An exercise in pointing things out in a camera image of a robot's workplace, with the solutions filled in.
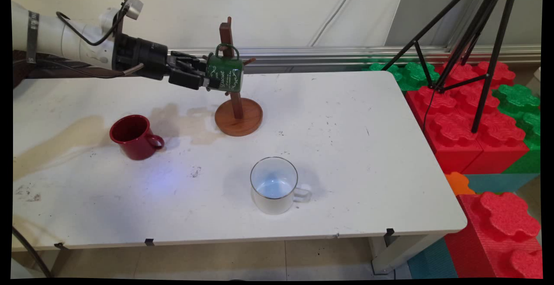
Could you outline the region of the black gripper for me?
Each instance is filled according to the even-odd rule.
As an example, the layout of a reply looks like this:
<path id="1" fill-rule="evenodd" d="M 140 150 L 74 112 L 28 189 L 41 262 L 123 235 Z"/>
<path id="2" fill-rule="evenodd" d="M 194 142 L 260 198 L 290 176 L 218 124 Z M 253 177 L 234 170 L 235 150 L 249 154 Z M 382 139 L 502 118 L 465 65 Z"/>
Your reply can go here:
<path id="1" fill-rule="evenodd" d="M 175 50 L 168 54 L 166 45 L 117 34 L 113 45 L 112 70 L 127 71 L 139 64 L 144 66 L 134 73 L 141 77 L 162 80 L 169 75 L 168 82 L 173 85 L 193 90 L 201 87 L 218 89 L 218 80 L 206 77 L 206 62 L 200 58 Z"/>

